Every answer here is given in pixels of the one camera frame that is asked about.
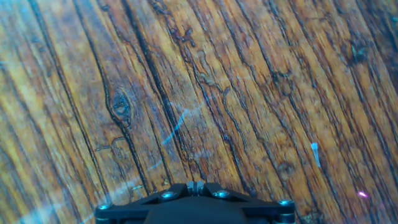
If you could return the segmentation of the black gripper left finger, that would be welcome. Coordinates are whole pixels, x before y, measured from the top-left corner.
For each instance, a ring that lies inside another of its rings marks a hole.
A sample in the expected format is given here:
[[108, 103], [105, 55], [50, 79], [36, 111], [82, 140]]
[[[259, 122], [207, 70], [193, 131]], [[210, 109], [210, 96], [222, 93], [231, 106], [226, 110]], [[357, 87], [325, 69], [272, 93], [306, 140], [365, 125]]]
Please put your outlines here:
[[149, 212], [165, 202], [193, 196], [195, 182], [173, 184], [168, 189], [154, 193], [125, 205], [102, 204], [95, 209], [96, 224], [123, 223], [125, 221], [144, 221]]

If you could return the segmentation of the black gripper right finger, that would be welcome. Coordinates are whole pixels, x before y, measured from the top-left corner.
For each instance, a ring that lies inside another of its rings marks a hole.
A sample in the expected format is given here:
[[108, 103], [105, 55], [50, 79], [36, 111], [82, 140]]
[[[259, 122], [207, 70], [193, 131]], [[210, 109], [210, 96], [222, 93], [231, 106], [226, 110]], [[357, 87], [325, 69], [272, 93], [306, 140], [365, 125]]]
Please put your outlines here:
[[195, 195], [209, 197], [217, 202], [226, 202], [240, 209], [248, 219], [265, 218], [267, 223], [295, 223], [295, 202], [290, 199], [263, 201], [222, 188], [217, 183], [195, 183]]

